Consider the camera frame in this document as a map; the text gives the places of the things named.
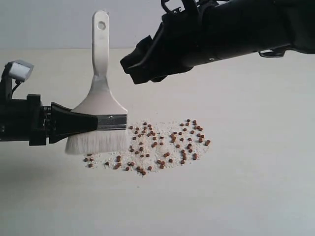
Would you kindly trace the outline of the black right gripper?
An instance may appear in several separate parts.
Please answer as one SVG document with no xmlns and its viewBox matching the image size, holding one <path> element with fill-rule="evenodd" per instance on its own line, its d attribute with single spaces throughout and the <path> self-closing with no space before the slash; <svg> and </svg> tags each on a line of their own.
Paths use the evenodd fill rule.
<svg viewBox="0 0 315 236">
<path fill-rule="evenodd" d="M 193 66 L 184 62 L 184 57 L 199 50 L 205 12 L 217 6 L 215 0 L 183 0 L 183 6 L 174 9 L 169 8 L 168 3 L 167 0 L 160 2 L 165 13 L 154 36 L 140 40 L 135 49 L 120 60 L 124 72 L 129 74 L 129 68 L 145 57 L 146 73 L 130 73 L 135 85 L 159 83 L 169 75 L 190 71 Z"/>
</svg>

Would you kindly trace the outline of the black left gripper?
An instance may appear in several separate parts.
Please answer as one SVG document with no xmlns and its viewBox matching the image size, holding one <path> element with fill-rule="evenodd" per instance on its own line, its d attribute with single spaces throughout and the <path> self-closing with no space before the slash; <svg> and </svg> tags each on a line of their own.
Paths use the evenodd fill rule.
<svg viewBox="0 0 315 236">
<path fill-rule="evenodd" d="M 50 131 L 47 135 L 47 111 L 41 96 L 29 94 L 26 99 L 8 99 L 0 103 L 0 141 L 28 141 L 30 146 L 55 144 L 71 134 L 97 130 L 94 115 L 72 112 L 57 103 L 51 103 Z"/>
</svg>

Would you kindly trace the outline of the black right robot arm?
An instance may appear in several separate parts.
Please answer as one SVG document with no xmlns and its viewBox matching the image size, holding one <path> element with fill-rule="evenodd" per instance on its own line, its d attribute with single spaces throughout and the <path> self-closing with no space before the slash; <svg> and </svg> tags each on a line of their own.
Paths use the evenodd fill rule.
<svg viewBox="0 0 315 236">
<path fill-rule="evenodd" d="M 135 84 L 160 82 L 195 66 L 258 53 L 281 58 L 286 51 L 315 52 L 312 0 L 185 0 L 165 11 L 154 36 L 121 59 Z"/>
</svg>

